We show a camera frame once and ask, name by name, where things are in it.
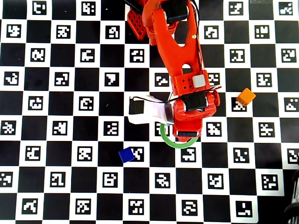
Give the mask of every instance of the checkerboard mat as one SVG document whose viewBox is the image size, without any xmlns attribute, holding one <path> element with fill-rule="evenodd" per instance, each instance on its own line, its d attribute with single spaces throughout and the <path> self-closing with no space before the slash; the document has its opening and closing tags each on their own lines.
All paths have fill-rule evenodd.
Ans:
<svg viewBox="0 0 299 224">
<path fill-rule="evenodd" d="M 299 157 L 298 1 L 200 1 L 221 106 L 183 150 L 163 142 L 159 123 L 128 121 L 130 96 L 171 92 L 128 10 L 0 0 L 0 223 L 282 223 Z M 186 31 L 183 21 L 174 35 L 182 46 Z M 243 107 L 246 87 L 256 99 Z M 126 147 L 135 159 L 123 164 Z"/>
</svg>

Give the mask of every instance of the orange cube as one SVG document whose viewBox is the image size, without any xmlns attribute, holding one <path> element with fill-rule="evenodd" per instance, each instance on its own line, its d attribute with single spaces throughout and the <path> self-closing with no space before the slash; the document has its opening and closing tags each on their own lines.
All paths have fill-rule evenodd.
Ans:
<svg viewBox="0 0 299 224">
<path fill-rule="evenodd" d="M 250 89 L 246 88 L 243 92 L 237 97 L 237 101 L 239 101 L 243 106 L 247 106 L 256 95 L 250 91 Z"/>
</svg>

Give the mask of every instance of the blue cube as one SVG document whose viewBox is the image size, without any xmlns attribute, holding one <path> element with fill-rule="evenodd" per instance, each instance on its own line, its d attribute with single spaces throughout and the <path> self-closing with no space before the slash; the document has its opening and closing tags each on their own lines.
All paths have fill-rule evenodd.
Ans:
<svg viewBox="0 0 299 224">
<path fill-rule="evenodd" d="M 121 161 L 123 163 L 129 162 L 129 161 L 132 161 L 133 159 L 135 159 L 135 156 L 133 155 L 130 147 L 125 148 L 125 149 L 119 151 L 118 153 L 120 154 Z"/>
</svg>

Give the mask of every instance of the black square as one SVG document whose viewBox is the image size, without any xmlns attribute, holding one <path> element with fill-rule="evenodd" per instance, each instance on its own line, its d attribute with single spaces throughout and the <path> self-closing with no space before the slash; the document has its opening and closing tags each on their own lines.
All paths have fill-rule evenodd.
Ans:
<svg viewBox="0 0 299 224">
<path fill-rule="evenodd" d="M 176 196 L 175 195 L 150 195 L 150 220 L 175 221 Z"/>
<path fill-rule="evenodd" d="M 177 168 L 177 194 L 202 194 L 200 168 Z"/>
<path fill-rule="evenodd" d="M 253 142 L 252 118 L 227 118 L 228 142 Z"/>
<path fill-rule="evenodd" d="M 275 68 L 275 44 L 251 44 L 251 67 Z"/>
<path fill-rule="evenodd" d="M 224 45 L 201 44 L 204 63 L 207 68 L 224 68 Z"/>
<path fill-rule="evenodd" d="M 50 41 L 51 21 L 27 20 L 27 43 L 50 43 Z"/>
<path fill-rule="evenodd" d="M 71 141 L 47 141 L 46 166 L 70 166 Z"/>
<path fill-rule="evenodd" d="M 123 92 L 100 92 L 100 116 L 123 116 Z"/>
<path fill-rule="evenodd" d="M 0 66 L 24 66 L 24 63 L 25 63 L 25 44 L 23 43 L 2 43 L 1 44 Z"/>
<path fill-rule="evenodd" d="M 101 1 L 101 20 L 123 21 L 125 18 L 125 2 Z"/>
<path fill-rule="evenodd" d="M 227 92 L 242 92 L 245 88 L 251 89 L 250 69 L 225 69 L 225 75 Z"/>
<path fill-rule="evenodd" d="M 97 220 L 122 220 L 122 203 L 122 194 L 98 194 Z"/>
<path fill-rule="evenodd" d="M 149 91 L 149 69 L 125 68 L 125 91 Z"/>
<path fill-rule="evenodd" d="M 53 20 L 75 20 L 76 19 L 76 0 L 52 0 L 52 19 Z"/>
<path fill-rule="evenodd" d="M 144 199 L 129 199 L 129 215 L 144 215 Z"/>
<path fill-rule="evenodd" d="M 96 167 L 72 167 L 71 168 L 71 192 L 96 193 L 97 192 L 97 168 Z"/>
<path fill-rule="evenodd" d="M 279 92 L 298 92 L 297 85 L 299 69 L 277 69 L 278 91 Z"/>
<path fill-rule="evenodd" d="M 76 215 L 90 215 L 92 212 L 92 200 L 90 198 L 76 198 Z"/>
<path fill-rule="evenodd" d="M 20 193 L 43 192 L 45 167 L 20 167 L 19 189 Z"/>
<path fill-rule="evenodd" d="M 36 215 L 38 210 L 37 198 L 22 199 L 22 215 Z"/>
<path fill-rule="evenodd" d="M 0 194 L 0 219 L 15 220 L 17 194 Z"/>
<path fill-rule="evenodd" d="M 298 118 L 280 118 L 281 142 L 299 142 Z"/>
<path fill-rule="evenodd" d="M 149 168 L 124 168 L 124 193 L 149 193 Z"/>
<path fill-rule="evenodd" d="M 249 2 L 250 20 L 273 20 L 273 4 L 255 4 Z"/>
<path fill-rule="evenodd" d="M 47 117 L 23 116 L 22 140 L 46 140 Z"/>
<path fill-rule="evenodd" d="M 79 111 L 93 111 L 93 97 L 79 97 Z"/>
<path fill-rule="evenodd" d="M 225 43 L 249 43 L 249 21 L 224 21 Z"/>
<path fill-rule="evenodd" d="M 230 222 L 228 195 L 203 195 L 203 203 L 205 222 Z"/>
<path fill-rule="evenodd" d="M 99 91 L 99 69 L 76 68 L 75 91 Z"/>
<path fill-rule="evenodd" d="M 151 167 L 175 167 L 175 150 L 164 142 L 149 143 Z"/>
<path fill-rule="evenodd" d="M 26 0 L 3 0 L 3 19 L 26 19 L 27 18 Z"/>
<path fill-rule="evenodd" d="M 21 24 L 7 24 L 6 38 L 21 38 Z"/>
<path fill-rule="evenodd" d="M 75 44 L 52 44 L 51 67 L 74 67 Z"/>
<path fill-rule="evenodd" d="M 282 169 L 281 146 L 277 143 L 255 143 L 256 168 Z"/>
<path fill-rule="evenodd" d="M 19 141 L 0 141 L 0 166 L 18 166 L 20 157 Z"/>
<path fill-rule="evenodd" d="M 254 117 L 278 117 L 278 94 L 257 92 L 252 101 Z"/>
<path fill-rule="evenodd" d="M 124 67 L 125 45 L 101 44 L 101 67 Z"/>
<path fill-rule="evenodd" d="M 202 148 L 202 167 L 228 168 L 227 143 L 203 143 L 202 142 L 201 148 Z"/>
<path fill-rule="evenodd" d="M 68 220 L 70 194 L 45 194 L 43 209 L 44 220 Z"/>
<path fill-rule="evenodd" d="M 276 43 L 299 43 L 297 21 L 275 21 L 275 38 Z"/>
<path fill-rule="evenodd" d="M 80 62 L 93 63 L 95 61 L 95 49 L 80 49 Z"/>
<path fill-rule="evenodd" d="M 223 20 L 223 1 L 199 1 L 200 20 Z"/>
<path fill-rule="evenodd" d="M 76 43 L 100 43 L 100 21 L 77 21 Z"/>
<path fill-rule="evenodd" d="M 22 98 L 21 91 L 0 91 L 0 114 L 22 115 Z"/>
<path fill-rule="evenodd" d="M 97 141 L 98 117 L 74 117 L 73 140 Z"/>
<path fill-rule="evenodd" d="M 47 91 L 49 89 L 49 68 L 25 68 L 24 90 Z"/>
<path fill-rule="evenodd" d="M 125 141 L 149 141 L 150 140 L 150 125 L 141 124 L 135 125 L 129 122 L 128 117 L 125 117 L 124 123 L 124 140 Z"/>
<path fill-rule="evenodd" d="M 98 166 L 103 167 L 122 167 L 123 163 L 118 154 L 123 149 L 123 142 L 99 142 Z"/>
<path fill-rule="evenodd" d="M 49 92 L 49 115 L 73 115 L 73 92 Z"/>
<path fill-rule="evenodd" d="M 256 172 L 254 169 L 229 169 L 231 195 L 256 195 Z"/>
</svg>

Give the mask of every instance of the green ring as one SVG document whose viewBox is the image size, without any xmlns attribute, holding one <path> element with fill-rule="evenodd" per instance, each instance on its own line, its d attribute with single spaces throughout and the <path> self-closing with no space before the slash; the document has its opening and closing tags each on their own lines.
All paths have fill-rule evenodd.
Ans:
<svg viewBox="0 0 299 224">
<path fill-rule="evenodd" d="M 165 143 L 167 145 L 169 145 L 170 147 L 179 148 L 179 149 L 190 147 L 198 139 L 198 137 L 197 138 L 192 138 L 188 142 L 182 143 L 182 144 L 178 144 L 178 143 L 172 142 L 172 141 L 170 141 L 170 139 L 167 137 L 167 135 L 165 133 L 165 124 L 160 124 L 160 133 L 161 133 L 162 139 L 165 141 Z"/>
</svg>

